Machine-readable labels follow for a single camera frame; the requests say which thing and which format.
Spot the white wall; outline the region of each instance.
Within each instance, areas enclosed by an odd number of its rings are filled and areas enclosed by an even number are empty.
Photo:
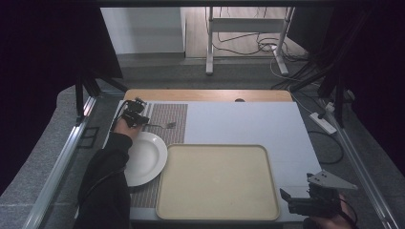
[[[102,8],[116,54],[184,52],[181,8]]]

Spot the black sleeve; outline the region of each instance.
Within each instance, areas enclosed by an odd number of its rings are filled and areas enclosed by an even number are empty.
[[[77,195],[74,228],[129,228],[130,194],[123,173],[132,139],[110,133],[104,149],[93,156]]]

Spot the aluminum rail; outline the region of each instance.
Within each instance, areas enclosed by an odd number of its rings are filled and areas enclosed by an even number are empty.
[[[342,140],[342,146],[345,149],[346,155],[351,161],[353,169],[357,173],[357,176],[360,179],[360,182],[362,183],[363,188],[366,191],[376,213],[381,219],[382,224],[386,229],[399,229],[400,226],[397,224],[390,207],[388,206],[385,198],[382,196],[381,191],[373,181],[373,178],[357,153],[345,129],[340,128],[340,125],[337,123],[331,113],[327,113],[327,117],[336,128],[337,134]]]
[[[56,163],[48,176],[47,181],[44,184],[35,204],[33,205],[30,214],[27,217],[26,222],[23,225],[23,229],[34,229],[38,228],[45,217],[47,209],[53,199],[53,195],[59,185],[60,180],[68,167],[69,161],[71,160],[72,154],[75,151],[76,145],[80,140],[80,137],[86,128],[87,123],[90,119],[90,114],[96,104],[95,97],[89,97],[84,105],[84,119],[79,126],[74,126],[68,140],[65,143]]]

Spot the gray carpet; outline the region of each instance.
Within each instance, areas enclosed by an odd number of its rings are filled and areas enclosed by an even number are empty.
[[[282,80],[271,73],[268,63],[266,64],[269,62],[268,60],[248,59],[245,61],[247,64],[241,64],[241,60],[217,61],[213,76],[205,75],[203,61],[192,60],[191,62],[192,64],[177,62],[173,65],[158,61],[136,67],[123,64],[121,66],[124,66],[122,68],[124,79],[118,81],[128,88],[143,89],[269,89]],[[288,63],[288,69],[292,73],[298,71],[302,66],[303,63]],[[99,84],[104,93],[98,99],[96,113],[88,125],[88,128],[98,128],[95,144],[93,148],[87,149],[86,146],[91,142],[88,139],[80,141],[80,147],[75,150],[74,157],[41,228],[71,228],[73,225],[75,195],[81,176],[95,149],[102,146],[117,102],[123,96],[123,94],[114,96],[113,93],[117,92],[116,89],[102,81],[99,81]],[[315,90],[316,87],[309,86],[302,92],[309,96],[316,96]],[[310,111],[321,112],[313,100],[302,94],[295,95]],[[300,107],[300,111],[308,130],[321,131],[309,119],[309,113],[305,109]],[[405,204],[404,177],[361,125],[350,109],[350,104],[345,107],[344,121],[356,149],[391,206],[396,219],[400,225],[405,225],[405,212],[402,207]],[[0,228],[22,227],[74,124],[75,97],[74,88],[70,88],[59,95],[57,109],[47,130],[38,141],[19,175],[0,197]],[[338,146],[332,140],[317,134],[309,136],[318,159],[333,160],[340,153]],[[357,192],[344,192],[347,200],[356,209],[359,216],[359,227],[383,228],[347,157],[345,156],[338,164],[322,165],[322,167],[360,187]],[[285,228],[300,228],[300,225],[286,225]]]

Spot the white tabletop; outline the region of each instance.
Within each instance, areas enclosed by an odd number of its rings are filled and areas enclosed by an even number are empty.
[[[281,214],[278,222],[302,221],[290,214],[279,194],[307,198],[307,173],[321,167],[295,102],[167,102],[186,103],[185,144],[259,144],[266,148]],[[151,209],[131,209],[131,219],[156,219]]]

